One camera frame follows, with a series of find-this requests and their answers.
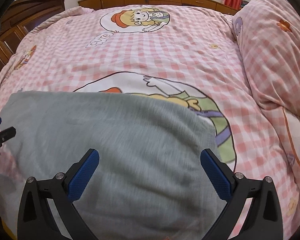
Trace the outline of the grey knit pants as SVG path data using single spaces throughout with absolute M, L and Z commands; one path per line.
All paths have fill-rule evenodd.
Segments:
M 100 163 L 75 207 L 99 239 L 201 239 L 224 208 L 200 164 L 212 123 L 168 101 L 115 93 L 18 92 L 1 110 L 20 180 L 0 174 L 0 215 L 17 225 L 25 180 Z

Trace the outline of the wooden window-side cabinet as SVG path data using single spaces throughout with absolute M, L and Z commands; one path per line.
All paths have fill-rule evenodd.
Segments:
M 81 0 L 78 5 L 94 10 L 126 5 L 179 5 L 212 9 L 228 15 L 237 13 L 235 9 L 213 0 Z

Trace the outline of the pink checkered pillow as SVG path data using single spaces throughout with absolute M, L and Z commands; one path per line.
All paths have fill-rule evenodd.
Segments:
M 300 117 L 300 17 L 287 0 L 251 0 L 232 19 L 257 104 Z

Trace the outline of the dark wooden headboard cabinet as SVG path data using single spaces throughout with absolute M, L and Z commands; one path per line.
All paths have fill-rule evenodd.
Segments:
M 64 0 L 14 1 L 1 18 L 0 72 L 30 31 L 63 11 L 65 11 Z

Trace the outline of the pink checkered cartoon duvet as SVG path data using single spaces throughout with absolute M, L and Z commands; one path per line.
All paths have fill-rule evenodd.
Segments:
M 300 117 L 254 100 L 233 16 L 177 5 L 63 11 L 30 31 L 1 70 L 0 113 L 12 94 L 31 91 L 184 106 L 212 123 L 220 161 L 246 178 L 273 179 L 289 239 L 300 226 Z M 0 174 L 20 180 L 5 144 Z

